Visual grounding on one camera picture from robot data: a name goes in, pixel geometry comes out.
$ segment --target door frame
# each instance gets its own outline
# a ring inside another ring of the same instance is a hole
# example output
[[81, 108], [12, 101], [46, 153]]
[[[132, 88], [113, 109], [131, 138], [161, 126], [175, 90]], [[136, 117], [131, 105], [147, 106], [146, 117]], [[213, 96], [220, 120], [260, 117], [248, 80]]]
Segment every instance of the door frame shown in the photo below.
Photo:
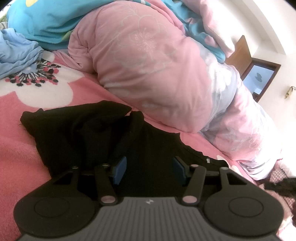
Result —
[[274, 73], [272, 74], [272, 76], [270, 77], [268, 82], [266, 83], [265, 87], [261, 91], [260, 95], [258, 95], [254, 99], [256, 102], [258, 102], [261, 99], [261, 97], [264, 95], [267, 88], [270, 86], [271, 82], [273, 81], [274, 77], [276, 76], [277, 72], [279, 71], [281, 65], [277, 64], [277, 63], [269, 62], [266, 60], [258, 59], [258, 58], [252, 58], [252, 62], [250, 63], [249, 67], [246, 69], [246, 71], [241, 76], [242, 81], [244, 81], [244, 79], [246, 78], [246, 76], [251, 71], [251, 69], [253, 68], [254, 65], [274, 71]]

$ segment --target hanging object on wall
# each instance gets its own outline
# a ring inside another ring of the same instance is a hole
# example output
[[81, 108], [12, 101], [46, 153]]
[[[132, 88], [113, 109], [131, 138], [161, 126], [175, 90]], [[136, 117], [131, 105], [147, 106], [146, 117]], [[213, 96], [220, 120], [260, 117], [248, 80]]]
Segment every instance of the hanging object on wall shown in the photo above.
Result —
[[262, 76], [257, 72], [257, 76], [255, 76], [256, 80], [262, 82]]
[[291, 86], [287, 91], [287, 93], [285, 94], [285, 99], [287, 99], [292, 94], [293, 90], [296, 90], [296, 87]]

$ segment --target white logo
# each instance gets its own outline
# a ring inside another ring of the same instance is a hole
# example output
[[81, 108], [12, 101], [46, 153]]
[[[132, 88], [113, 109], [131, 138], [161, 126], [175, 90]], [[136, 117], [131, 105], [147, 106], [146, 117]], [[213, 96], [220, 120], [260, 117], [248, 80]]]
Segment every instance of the white logo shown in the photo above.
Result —
[[154, 201], [149, 199], [149, 200], [146, 200], [146, 203], [150, 205], [150, 204], [154, 203]]

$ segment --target teal blanket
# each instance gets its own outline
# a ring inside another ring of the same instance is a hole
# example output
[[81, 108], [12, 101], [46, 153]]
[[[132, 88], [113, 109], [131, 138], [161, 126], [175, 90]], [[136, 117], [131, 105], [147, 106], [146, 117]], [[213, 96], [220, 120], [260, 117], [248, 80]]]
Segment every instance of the teal blanket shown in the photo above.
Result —
[[[151, 6], [144, 0], [133, 0]], [[208, 34], [205, 32], [202, 17], [182, 2], [162, 0], [183, 23], [187, 36], [203, 44], [222, 63], [225, 54], [220, 47], [205, 43]], [[72, 30], [90, 11], [113, 2], [113, 0], [16, 0], [8, 10], [8, 27], [22, 33], [27, 39], [34, 40], [46, 50], [57, 50], [68, 47]]]

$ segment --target wooden door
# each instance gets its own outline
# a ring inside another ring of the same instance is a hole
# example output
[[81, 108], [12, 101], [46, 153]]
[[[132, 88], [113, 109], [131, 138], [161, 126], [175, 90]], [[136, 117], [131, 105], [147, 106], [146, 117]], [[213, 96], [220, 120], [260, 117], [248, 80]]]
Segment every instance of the wooden door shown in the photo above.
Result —
[[239, 39], [239, 41], [235, 44], [235, 52], [225, 60], [225, 63], [228, 65], [233, 65], [239, 75], [247, 70], [249, 65], [252, 62], [252, 57], [249, 51], [249, 47], [244, 35]]

